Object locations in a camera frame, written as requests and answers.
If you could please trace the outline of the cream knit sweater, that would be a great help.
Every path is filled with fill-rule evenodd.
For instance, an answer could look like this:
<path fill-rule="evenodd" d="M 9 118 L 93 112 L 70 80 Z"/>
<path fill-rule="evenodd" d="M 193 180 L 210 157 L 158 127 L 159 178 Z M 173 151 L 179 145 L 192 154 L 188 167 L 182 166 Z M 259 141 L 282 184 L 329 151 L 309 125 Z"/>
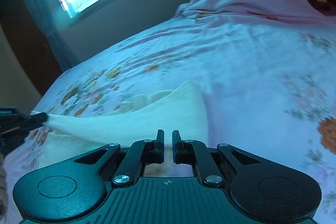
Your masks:
<path fill-rule="evenodd" d="M 148 167 L 148 176 L 185 176 L 186 170 L 173 167 L 172 132 L 182 139 L 208 142 L 206 108 L 198 84 L 186 81 L 174 90 L 149 96 L 138 95 L 122 102 L 117 110 L 96 117 L 69 117 L 50 114 L 44 125 L 50 130 L 42 145 L 38 168 L 92 151 L 110 143 L 122 148 L 134 142 L 155 139 L 165 133 L 165 162 Z"/>

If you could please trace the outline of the pink floral bed sheet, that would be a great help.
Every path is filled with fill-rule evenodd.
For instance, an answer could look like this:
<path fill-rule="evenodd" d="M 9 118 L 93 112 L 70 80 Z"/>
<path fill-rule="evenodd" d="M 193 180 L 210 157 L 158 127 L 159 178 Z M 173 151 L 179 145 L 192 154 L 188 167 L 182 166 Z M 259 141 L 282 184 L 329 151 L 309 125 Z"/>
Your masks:
<path fill-rule="evenodd" d="M 301 170 L 322 189 L 318 223 L 335 223 L 335 27 L 265 18 L 173 17 L 64 72 L 35 113 L 96 117 L 138 95 L 198 84 L 208 146 L 228 143 Z M 19 223 L 13 187 L 38 169 L 50 130 L 5 157 L 2 223 Z"/>

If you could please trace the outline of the dark wooden door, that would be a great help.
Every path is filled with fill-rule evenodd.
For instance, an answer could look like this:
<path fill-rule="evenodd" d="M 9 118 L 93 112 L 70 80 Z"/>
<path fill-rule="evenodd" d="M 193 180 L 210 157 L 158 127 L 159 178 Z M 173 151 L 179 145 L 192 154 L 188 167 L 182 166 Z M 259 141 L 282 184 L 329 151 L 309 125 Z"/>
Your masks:
<path fill-rule="evenodd" d="M 62 70 L 23 0 L 1 0 L 1 27 L 25 74 L 44 95 Z"/>

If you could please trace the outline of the grey left curtain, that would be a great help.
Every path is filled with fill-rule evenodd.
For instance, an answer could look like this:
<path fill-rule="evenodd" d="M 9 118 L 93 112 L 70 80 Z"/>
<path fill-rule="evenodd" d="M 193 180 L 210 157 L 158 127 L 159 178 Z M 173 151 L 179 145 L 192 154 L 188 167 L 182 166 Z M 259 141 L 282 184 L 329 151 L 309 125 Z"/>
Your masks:
<path fill-rule="evenodd" d="M 56 30 L 47 0 L 24 0 L 24 2 L 35 24 L 46 37 L 49 48 L 60 69 L 65 72 L 78 65 L 78 58 Z"/>

